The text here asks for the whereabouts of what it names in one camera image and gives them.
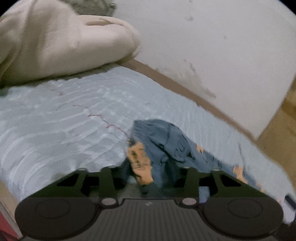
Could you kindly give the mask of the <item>blue pants with orange trucks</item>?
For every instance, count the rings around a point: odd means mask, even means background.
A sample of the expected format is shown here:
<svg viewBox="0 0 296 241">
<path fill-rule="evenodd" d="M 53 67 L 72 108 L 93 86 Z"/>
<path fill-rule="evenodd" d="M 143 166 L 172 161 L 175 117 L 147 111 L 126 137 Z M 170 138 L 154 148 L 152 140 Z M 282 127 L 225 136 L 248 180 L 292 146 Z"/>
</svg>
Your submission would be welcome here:
<svg viewBox="0 0 296 241">
<path fill-rule="evenodd" d="M 134 121 L 127 157 L 120 167 L 125 168 L 126 183 L 129 177 L 135 178 L 145 199 L 180 198 L 185 176 L 182 171 L 187 168 L 200 173 L 223 171 L 261 191 L 241 166 L 221 162 L 164 120 Z"/>
</svg>

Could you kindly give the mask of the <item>light blue bed cover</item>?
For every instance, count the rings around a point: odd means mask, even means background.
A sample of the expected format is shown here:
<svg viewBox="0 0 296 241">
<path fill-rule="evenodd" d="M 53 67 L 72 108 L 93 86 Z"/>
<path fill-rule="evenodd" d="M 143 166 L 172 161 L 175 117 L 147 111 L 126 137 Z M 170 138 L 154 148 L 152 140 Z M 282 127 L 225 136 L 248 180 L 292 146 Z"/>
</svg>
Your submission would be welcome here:
<svg viewBox="0 0 296 241">
<path fill-rule="evenodd" d="M 135 120 L 160 119 L 279 201 L 295 190 L 286 172 L 225 121 L 151 78 L 118 65 L 1 90 L 1 180 L 22 200 L 79 168 L 125 159 Z"/>
</svg>

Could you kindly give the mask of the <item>brown wooden wardrobe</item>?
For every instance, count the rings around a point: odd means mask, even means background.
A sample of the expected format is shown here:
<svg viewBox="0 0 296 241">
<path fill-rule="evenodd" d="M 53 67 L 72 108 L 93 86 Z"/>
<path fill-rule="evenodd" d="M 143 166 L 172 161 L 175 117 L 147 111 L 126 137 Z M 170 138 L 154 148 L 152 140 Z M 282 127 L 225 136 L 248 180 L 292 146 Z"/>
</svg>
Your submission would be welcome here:
<svg viewBox="0 0 296 241">
<path fill-rule="evenodd" d="M 295 82 L 256 144 L 284 168 L 295 184 Z"/>
</svg>

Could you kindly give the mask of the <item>cream rolled blanket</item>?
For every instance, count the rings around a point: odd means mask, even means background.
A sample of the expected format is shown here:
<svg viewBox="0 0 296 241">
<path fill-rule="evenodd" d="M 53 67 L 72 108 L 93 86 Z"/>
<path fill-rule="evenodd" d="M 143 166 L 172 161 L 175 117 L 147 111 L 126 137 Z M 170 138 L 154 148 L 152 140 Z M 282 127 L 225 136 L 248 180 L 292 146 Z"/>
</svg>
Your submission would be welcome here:
<svg viewBox="0 0 296 241">
<path fill-rule="evenodd" d="M 1 1 L 1 86 L 125 62 L 139 48 L 123 20 L 78 15 L 62 1 Z"/>
</svg>

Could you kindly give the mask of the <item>metal bed headboard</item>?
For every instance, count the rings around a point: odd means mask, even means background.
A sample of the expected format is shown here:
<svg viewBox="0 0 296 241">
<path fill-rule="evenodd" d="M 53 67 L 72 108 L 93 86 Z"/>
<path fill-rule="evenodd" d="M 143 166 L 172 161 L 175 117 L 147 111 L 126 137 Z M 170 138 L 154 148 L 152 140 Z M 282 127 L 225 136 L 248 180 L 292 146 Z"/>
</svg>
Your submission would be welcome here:
<svg viewBox="0 0 296 241">
<path fill-rule="evenodd" d="M 113 16 L 117 6 L 107 0 L 62 0 L 79 15 Z"/>
</svg>

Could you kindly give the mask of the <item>brown wooden bed frame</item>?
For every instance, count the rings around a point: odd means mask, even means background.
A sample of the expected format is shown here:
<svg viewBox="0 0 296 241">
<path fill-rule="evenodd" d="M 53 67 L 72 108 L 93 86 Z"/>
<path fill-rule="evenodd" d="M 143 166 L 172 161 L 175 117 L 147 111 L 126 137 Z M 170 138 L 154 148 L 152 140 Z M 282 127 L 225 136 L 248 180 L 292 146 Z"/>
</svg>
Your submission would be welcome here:
<svg viewBox="0 0 296 241">
<path fill-rule="evenodd" d="M 249 138 L 250 141 L 255 143 L 255 139 L 251 135 L 250 132 L 246 131 L 244 128 L 242 128 L 239 124 L 237 124 L 234 120 L 232 120 L 230 117 L 222 113 L 219 109 L 215 108 L 210 102 L 207 102 L 203 98 L 197 96 L 190 90 L 186 89 L 182 85 L 178 84 L 177 82 L 171 80 L 170 78 L 166 77 L 165 75 L 157 72 L 156 70 L 153 70 L 149 66 L 142 64 L 134 59 L 129 60 L 127 62 L 119 62 L 119 65 L 126 67 L 128 69 L 131 69 L 133 71 L 136 71 L 138 73 L 141 73 L 149 78 L 151 78 L 154 82 L 157 82 L 162 87 L 175 92 L 179 95 L 182 95 L 194 102 L 196 102 L 197 105 L 201 106 L 204 110 L 210 112 L 215 117 L 227 122 L 227 124 L 234 127 L 238 132 L 244 134 L 246 137 Z"/>
</svg>

